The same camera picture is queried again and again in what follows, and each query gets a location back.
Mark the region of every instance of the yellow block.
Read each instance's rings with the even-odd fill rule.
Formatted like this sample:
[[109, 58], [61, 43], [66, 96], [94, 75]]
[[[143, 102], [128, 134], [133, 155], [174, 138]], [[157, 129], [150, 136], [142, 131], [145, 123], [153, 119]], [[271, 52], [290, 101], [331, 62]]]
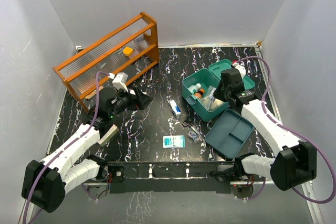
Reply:
[[126, 56], [131, 56], [131, 54], [134, 52], [133, 48], [130, 47], [125, 47], [124, 50], [122, 51], [124, 55]]

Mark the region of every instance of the black tabletop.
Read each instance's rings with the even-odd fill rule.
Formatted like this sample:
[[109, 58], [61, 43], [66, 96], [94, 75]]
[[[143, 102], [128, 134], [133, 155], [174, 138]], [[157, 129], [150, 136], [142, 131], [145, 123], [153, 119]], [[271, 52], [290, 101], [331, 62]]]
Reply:
[[[233, 61], [254, 55], [256, 55], [254, 47], [160, 49], [160, 64], [134, 82], [153, 98], [151, 104], [144, 111], [125, 111], [116, 116], [114, 124], [120, 129], [117, 136], [104, 147], [98, 144], [92, 146], [83, 157], [95, 154], [108, 161], [120, 162], [225, 160], [225, 157], [218, 155], [210, 146], [205, 143], [194, 144], [187, 137], [189, 129], [181, 125], [187, 116], [194, 120], [194, 126], [203, 135], [211, 129], [219, 116], [208, 123], [203, 122], [182, 98], [182, 80], [219, 60]], [[266, 86], [258, 61], [246, 61], [245, 67], [248, 76], [256, 83], [255, 91], [263, 93]], [[168, 105], [169, 100], [175, 100], [181, 109], [180, 120], [174, 118]], [[49, 153], [57, 149], [76, 131], [85, 114], [83, 111], [80, 104], [67, 92]], [[185, 147], [163, 148], [163, 136], [167, 135], [185, 135]], [[241, 148], [239, 155], [248, 152], [272, 157], [270, 147], [256, 130]]]

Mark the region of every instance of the box handle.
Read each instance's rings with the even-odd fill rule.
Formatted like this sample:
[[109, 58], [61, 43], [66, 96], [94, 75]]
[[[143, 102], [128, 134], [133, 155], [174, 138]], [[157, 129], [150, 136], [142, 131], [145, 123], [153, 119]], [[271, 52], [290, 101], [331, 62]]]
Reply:
[[193, 96], [193, 95], [189, 95], [186, 99], [187, 103], [189, 103], [190, 105], [195, 105], [196, 104], [196, 100], [195, 100], [196, 97], [195, 98], [194, 97], [195, 96]]

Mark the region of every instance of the robotic arm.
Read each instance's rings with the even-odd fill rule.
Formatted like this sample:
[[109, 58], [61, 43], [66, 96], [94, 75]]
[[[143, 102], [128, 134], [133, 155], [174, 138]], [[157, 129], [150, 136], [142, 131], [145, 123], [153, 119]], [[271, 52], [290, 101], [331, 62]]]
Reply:
[[31, 161], [27, 167], [22, 188], [22, 197], [27, 199], [33, 183], [51, 160], [54, 161], [47, 167], [37, 183], [31, 202], [47, 212], [55, 211], [62, 203], [65, 195], [93, 178], [103, 178], [106, 161], [88, 156], [80, 164], [75, 162], [93, 145], [105, 145], [117, 132], [113, 124], [113, 116], [128, 110], [144, 110], [152, 98], [141, 92], [138, 87], [128, 89], [125, 85], [127, 75], [119, 73], [110, 74], [113, 79], [113, 88], [104, 88], [99, 91], [98, 116], [93, 127], [84, 135], [93, 121], [93, 106], [88, 116], [79, 129], [60, 148], [40, 162]]
[[228, 169], [228, 176], [250, 174], [271, 178], [281, 190], [288, 190], [316, 178], [317, 150], [292, 133], [278, 127], [280, 122], [262, 109], [263, 101], [253, 90], [245, 90], [245, 68], [233, 63], [232, 68], [221, 73], [214, 96], [228, 101], [230, 108], [249, 120], [270, 145], [276, 158], [260, 157], [249, 153], [235, 158], [235, 165]]

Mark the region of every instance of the white wall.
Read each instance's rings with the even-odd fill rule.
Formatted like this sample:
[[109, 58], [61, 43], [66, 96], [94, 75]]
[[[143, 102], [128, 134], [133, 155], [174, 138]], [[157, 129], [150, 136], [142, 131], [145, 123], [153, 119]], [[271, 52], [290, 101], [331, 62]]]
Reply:
[[26, 165], [44, 157], [65, 88], [51, 70], [74, 52], [49, 0], [0, 0], [0, 222], [17, 223]]
[[[336, 3], [335, 0], [285, 0], [263, 43], [272, 88], [285, 125], [312, 138], [336, 168]], [[313, 188], [318, 199], [331, 193], [331, 176], [318, 159]], [[336, 200], [320, 205], [334, 223]]]
[[76, 46], [86, 47], [132, 18], [131, 0], [50, 1]]
[[159, 44], [263, 40], [284, 0], [51, 0], [75, 45], [87, 46], [145, 11]]

